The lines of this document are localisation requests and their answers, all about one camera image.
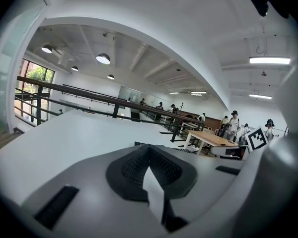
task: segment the pendant light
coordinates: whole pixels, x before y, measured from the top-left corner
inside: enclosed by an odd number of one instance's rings
[[[110,75],[108,75],[107,77],[108,77],[109,79],[115,80],[115,77],[114,77],[113,74],[110,74]]]
[[[98,56],[96,56],[97,61],[104,63],[104,64],[110,64],[110,57],[109,55],[105,53],[101,53]]]
[[[41,48],[44,52],[46,53],[52,53],[52,46],[51,45],[44,45],[42,48]]]

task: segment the brown handrail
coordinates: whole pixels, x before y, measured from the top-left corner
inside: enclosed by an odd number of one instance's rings
[[[198,123],[198,124],[204,124],[204,122],[201,122],[197,119],[192,119],[192,118],[184,117],[184,116],[177,115],[177,114],[174,114],[174,113],[170,113],[170,112],[167,112],[167,111],[154,109],[154,108],[149,108],[149,107],[142,106],[142,105],[135,104],[135,103],[131,103],[131,102],[126,102],[125,100],[113,99],[113,98],[107,97],[107,96],[101,96],[101,95],[97,95],[97,94],[88,93],[86,91],[73,89],[73,88],[70,88],[70,87],[62,86],[62,85],[43,82],[43,81],[39,81],[39,80],[31,79],[31,78],[26,78],[26,77],[21,77],[21,76],[18,76],[17,80],[23,81],[23,82],[26,82],[26,83],[29,83],[29,84],[37,85],[37,86],[42,86],[42,87],[45,87],[45,88],[50,88],[50,89],[60,91],[60,92],[79,95],[79,96],[82,96],[82,97],[91,98],[91,99],[95,99],[95,100],[99,100],[99,101],[103,101],[103,102],[108,102],[108,103],[112,103],[112,104],[119,105],[119,106],[125,106],[127,108],[153,112],[153,113],[163,115],[163,116],[168,116],[168,117],[174,118],[174,119],[181,119],[181,120],[195,122],[195,123]]]

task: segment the black slot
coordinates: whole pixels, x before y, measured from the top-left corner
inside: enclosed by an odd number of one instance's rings
[[[240,169],[234,169],[234,168],[229,168],[229,167],[225,167],[225,166],[218,166],[215,169],[218,171],[222,171],[224,173],[232,174],[232,175],[238,175],[238,173],[240,171]]]
[[[74,199],[79,189],[65,185],[34,218],[48,229],[52,229],[57,220]]]

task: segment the desk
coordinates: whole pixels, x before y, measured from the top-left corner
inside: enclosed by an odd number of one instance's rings
[[[37,188],[76,162],[135,145],[177,148],[156,124],[72,110],[0,149],[0,193],[21,205]]]
[[[197,152],[197,155],[200,154],[200,152],[202,150],[202,147],[203,147],[205,142],[207,144],[212,145],[212,146],[221,146],[221,144],[224,144],[225,146],[236,146],[236,145],[238,145],[236,143],[230,143],[227,139],[224,139],[224,138],[219,137],[219,136],[215,136],[214,134],[210,134],[209,132],[191,130],[189,132],[187,140],[185,141],[184,149],[186,149],[188,147],[188,144],[191,140],[191,136],[193,136],[195,138],[198,138],[202,141],[201,146],[200,146],[200,148]]]

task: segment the gray surface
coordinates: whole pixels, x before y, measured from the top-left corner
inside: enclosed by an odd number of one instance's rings
[[[158,237],[166,230],[146,203],[123,200],[108,185],[105,173],[115,159],[141,146],[82,160],[69,167],[30,195],[22,205],[35,214],[65,184],[76,186],[79,193],[69,205],[54,233],[64,237]],[[227,190],[236,176],[216,171],[219,165],[240,168],[243,162],[196,156],[161,147],[193,165],[198,180],[188,195],[172,200],[177,216],[193,221],[205,213]]]

